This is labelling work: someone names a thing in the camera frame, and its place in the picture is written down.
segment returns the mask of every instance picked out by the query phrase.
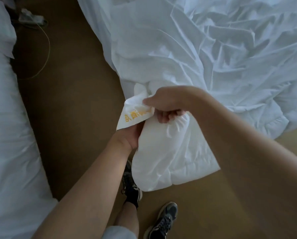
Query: black sneaker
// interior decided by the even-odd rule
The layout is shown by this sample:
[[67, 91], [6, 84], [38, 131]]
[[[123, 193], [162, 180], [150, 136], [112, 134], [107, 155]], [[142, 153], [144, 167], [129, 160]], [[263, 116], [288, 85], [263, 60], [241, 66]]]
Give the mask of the black sneaker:
[[177, 217], [177, 204], [169, 202], [164, 205], [158, 215], [154, 226], [149, 227], [144, 233], [144, 239], [165, 239]]
[[130, 161], [127, 161], [127, 164], [125, 165], [124, 173], [122, 176], [122, 183], [123, 183], [123, 189], [121, 190], [122, 194], [125, 194], [126, 196], [133, 195], [134, 193], [137, 194], [137, 202], [139, 202], [142, 199], [142, 190], [140, 190], [137, 185], [134, 183], [133, 177], [132, 177], [132, 163]]

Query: shorts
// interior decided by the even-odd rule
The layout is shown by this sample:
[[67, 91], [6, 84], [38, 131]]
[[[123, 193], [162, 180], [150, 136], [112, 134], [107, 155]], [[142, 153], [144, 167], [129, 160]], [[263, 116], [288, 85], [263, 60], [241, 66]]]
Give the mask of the shorts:
[[102, 239], [137, 239], [129, 229], [121, 226], [111, 226], [105, 229]]

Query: power strip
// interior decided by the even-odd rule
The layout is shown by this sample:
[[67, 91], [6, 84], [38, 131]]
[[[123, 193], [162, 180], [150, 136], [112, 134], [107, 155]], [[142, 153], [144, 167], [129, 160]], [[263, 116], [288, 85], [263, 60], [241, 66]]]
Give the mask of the power strip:
[[18, 19], [21, 24], [29, 24], [29, 25], [45, 25], [44, 17], [39, 15], [33, 15], [27, 9], [21, 9], [21, 14]]

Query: hand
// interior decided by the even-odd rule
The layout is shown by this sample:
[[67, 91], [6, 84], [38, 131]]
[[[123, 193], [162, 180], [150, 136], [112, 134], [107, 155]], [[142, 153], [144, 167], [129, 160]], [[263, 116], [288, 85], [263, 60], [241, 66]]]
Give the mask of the hand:
[[143, 100], [148, 106], [155, 107], [155, 113], [160, 123], [174, 120], [176, 116], [182, 116], [185, 111], [181, 107], [181, 94], [186, 86], [168, 86], [159, 88], [155, 95]]
[[113, 135], [128, 148], [135, 149], [138, 147], [138, 138], [141, 135], [145, 121], [133, 126], [117, 130]]

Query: person's left hand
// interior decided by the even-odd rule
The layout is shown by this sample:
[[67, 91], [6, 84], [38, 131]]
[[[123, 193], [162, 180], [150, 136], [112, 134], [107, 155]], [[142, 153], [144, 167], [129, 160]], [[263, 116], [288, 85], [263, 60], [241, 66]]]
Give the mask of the person's left hand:
[[129, 145], [131, 149], [137, 148], [138, 138], [141, 135], [144, 123], [145, 121], [142, 121], [133, 126], [117, 130], [114, 136], [124, 144]]

